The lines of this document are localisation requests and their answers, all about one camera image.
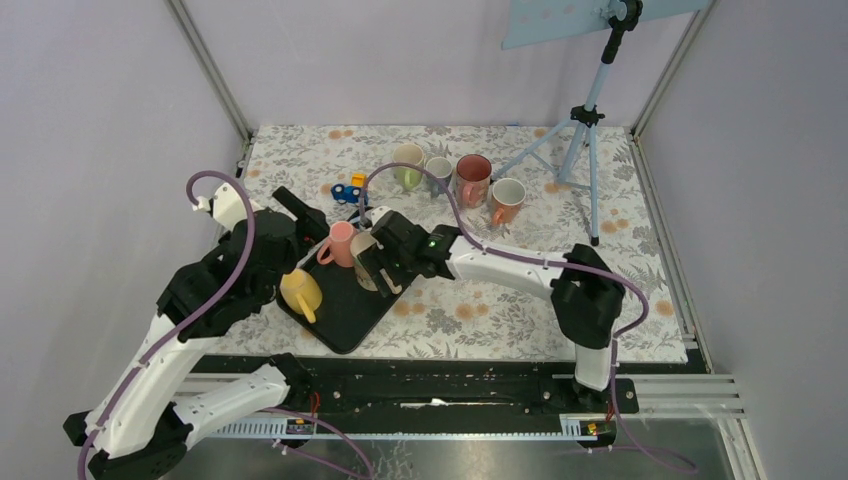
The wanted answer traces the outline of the plain pink mug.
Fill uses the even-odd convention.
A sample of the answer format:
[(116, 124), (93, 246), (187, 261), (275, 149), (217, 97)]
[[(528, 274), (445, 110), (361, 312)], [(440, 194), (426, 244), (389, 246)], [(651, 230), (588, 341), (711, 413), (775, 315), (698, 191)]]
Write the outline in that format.
[(350, 222), (335, 222), (316, 254), (317, 262), (321, 265), (335, 263), (343, 268), (352, 268), (354, 256), (351, 253), (351, 243), (356, 235), (357, 229)]

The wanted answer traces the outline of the cream floral mug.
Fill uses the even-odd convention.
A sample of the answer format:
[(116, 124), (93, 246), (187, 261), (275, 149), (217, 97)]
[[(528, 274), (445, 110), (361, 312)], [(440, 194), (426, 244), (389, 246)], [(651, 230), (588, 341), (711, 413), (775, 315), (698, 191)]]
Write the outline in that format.
[(351, 253), (354, 256), (357, 281), (368, 291), (378, 292), (374, 283), (374, 277), (380, 267), (384, 267), (387, 270), (381, 263), (381, 257), (379, 256), (381, 252), (381, 247), (370, 232), (358, 233), (352, 240)]

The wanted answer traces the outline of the light green mug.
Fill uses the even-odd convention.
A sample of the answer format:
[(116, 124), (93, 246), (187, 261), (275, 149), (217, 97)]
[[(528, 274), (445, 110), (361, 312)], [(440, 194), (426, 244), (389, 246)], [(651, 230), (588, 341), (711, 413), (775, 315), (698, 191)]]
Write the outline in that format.
[(416, 188), (422, 180), (419, 168), (425, 163), (424, 150), (417, 144), (407, 143), (398, 146), (392, 153), (392, 161), (400, 164), (395, 167), (394, 177), (406, 191)]

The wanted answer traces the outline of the grey mug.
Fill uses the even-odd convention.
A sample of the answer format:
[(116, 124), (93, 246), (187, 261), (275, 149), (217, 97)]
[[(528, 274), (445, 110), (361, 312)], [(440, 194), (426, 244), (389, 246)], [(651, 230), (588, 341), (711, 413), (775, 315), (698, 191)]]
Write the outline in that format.
[(427, 186), (432, 199), (449, 189), (453, 175), (453, 164), (444, 157), (433, 157), (425, 164), (425, 169), (431, 174)]

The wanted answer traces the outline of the salmon textured square mug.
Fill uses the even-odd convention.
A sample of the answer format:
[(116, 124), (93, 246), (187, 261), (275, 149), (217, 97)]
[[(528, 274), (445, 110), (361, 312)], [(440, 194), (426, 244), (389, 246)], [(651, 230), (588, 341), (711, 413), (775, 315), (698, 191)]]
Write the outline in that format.
[(498, 227), (514, 221), (526, 199), (525, 185), (513, 178), (501, 178), (491, 187), (491, 225)]

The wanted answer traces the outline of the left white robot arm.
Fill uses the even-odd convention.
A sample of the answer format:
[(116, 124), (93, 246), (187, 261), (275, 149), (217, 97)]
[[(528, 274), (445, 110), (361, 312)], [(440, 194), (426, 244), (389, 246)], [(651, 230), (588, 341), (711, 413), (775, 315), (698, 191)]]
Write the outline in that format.
[(70, 415), (64, 430), (80, 450), (81, 479), (157, 479), (200, 440), (254, 412), (309, 401), (311, 377), (290, 354), (196, 400), (175, 393), (195, 365), (236, 323), (258, 313), (284, 275), (327, 237), (325, 214), (285, 188), (279, 210), (250, 202), (221, 185), (192, 206), (221, 224), (224, 235), (199, 261), (179, 268), (156, 303), (147, 334), (109, 395), (95, 409)]

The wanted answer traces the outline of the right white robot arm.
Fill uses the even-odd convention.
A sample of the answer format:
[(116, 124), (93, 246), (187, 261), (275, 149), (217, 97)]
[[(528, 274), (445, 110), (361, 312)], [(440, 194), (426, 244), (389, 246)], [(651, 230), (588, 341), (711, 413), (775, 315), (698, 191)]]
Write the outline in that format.
[(421, 276), (489, 282), (543, 299), (575, 345), (577, 405), (597, 412), (612, 400), (612, 329), (625, 287), (592, 247), (577, 244), (562, 254), (476, 247), (455, 226), (426, 231), (388, 207), (366, 212), (364, 224), (376, 244), (361, 258), (382, 294), (388, 294), (390, 283)]

